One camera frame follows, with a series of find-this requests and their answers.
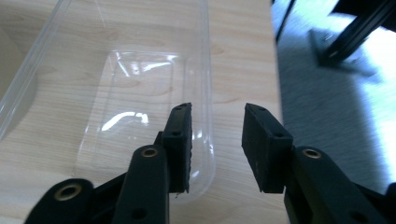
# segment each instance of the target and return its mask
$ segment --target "metal screw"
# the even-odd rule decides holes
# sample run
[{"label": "metal screw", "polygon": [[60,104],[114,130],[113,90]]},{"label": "metal screw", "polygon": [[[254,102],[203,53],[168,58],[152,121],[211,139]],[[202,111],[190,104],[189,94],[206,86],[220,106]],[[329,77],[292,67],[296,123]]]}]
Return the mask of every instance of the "metal screw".
[{"label": "metal screw", "polygon": [[332,34],[327,34],[324,36],[323,41],[326,42],[326,41],[330,40],[331,38],[332,38]]}]

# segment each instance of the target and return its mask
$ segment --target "light wood tabletop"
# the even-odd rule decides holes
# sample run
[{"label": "light wood tabletop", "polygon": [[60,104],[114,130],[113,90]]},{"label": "light wood tabletop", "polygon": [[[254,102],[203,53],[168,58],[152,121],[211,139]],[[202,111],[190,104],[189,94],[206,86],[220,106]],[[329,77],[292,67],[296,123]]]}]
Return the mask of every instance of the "light wood tabletop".
[{"label": "light wood tabletop", "polygon": [[[208,1],[216,168],[203,195],[188,203],[171,203],[171,223],[288,223],[283,195],[259,192],[241,148],[245,103],[264,106],[281,120],[271,2]],[[0,15],[2,4],[23,14],[20,20],[0,17],[0,28],[26,55],[56,2],[7,0],[0,3]],[[32,169],[28,157],[35,153],[26,152],[18,141],[25,145],[44,143],[21,139],[16,133],[26,134],[17,128],[9,135],[11,140],[0,142],[0,223],[23,223],[43,192],[70,177],[56,169]],[[51,155],[43,156],[50,161]],[[61,161],[52,162],[56,167]]]}]

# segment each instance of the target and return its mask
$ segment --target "gray carpet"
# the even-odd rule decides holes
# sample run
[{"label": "gray carpet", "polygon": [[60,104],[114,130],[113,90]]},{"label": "gray carpet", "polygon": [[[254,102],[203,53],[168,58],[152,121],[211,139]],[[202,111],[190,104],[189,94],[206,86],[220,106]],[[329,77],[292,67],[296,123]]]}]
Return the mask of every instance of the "gray carpet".
[{"label": "gray carpet", "polygon": [[[275,29],[288,3],[273,5]],[[317,66],[308,31],[339,32],[352,19],[329,16],[335,3],[297,0],[277,45],[284,125],[295,146],[325,151],[352,181],[383,193],[396,182],[396,35],[378,30],[362,46],[375,74]]]}]

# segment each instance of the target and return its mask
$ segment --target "plastic container lid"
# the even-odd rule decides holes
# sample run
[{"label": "plastic container lid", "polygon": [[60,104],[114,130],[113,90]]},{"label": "plastic container lid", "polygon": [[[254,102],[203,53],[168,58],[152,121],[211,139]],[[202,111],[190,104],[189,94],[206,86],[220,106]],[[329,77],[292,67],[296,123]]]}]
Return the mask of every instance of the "plastic container lid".
[{"label": "plastic container lid", "polygon": [[[191,102],[191,191],[175,200],[189,202],[215,173],[210,90],[205,0],[61,0],[1,99],[2,165],[41,193],[67,177],[99,185],[126,172],[172,107]],[[3,189],[29,207],[38,200],[32,186],[14,189],[20,179],[7,182]]]}]

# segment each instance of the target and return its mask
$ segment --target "clear plastic container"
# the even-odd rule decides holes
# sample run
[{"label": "clear plastic container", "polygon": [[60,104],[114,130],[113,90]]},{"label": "clear plastic container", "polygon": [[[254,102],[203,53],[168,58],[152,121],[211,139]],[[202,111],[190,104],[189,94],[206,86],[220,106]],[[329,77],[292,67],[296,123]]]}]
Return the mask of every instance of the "clear plastic container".
[{"label": "clear plastic container", "polygon": [[[30,109],[8,130],[32,80]],[[176,199],[187,203],[214,175],[210,90],[205,0],[61,0],[1,101],[0,157],[35,174],[37,192],[68,176],[99,185],[126,172],[172,107],[191,102],[191,192]],[[0,197],[32,189],[7,185]]]}]

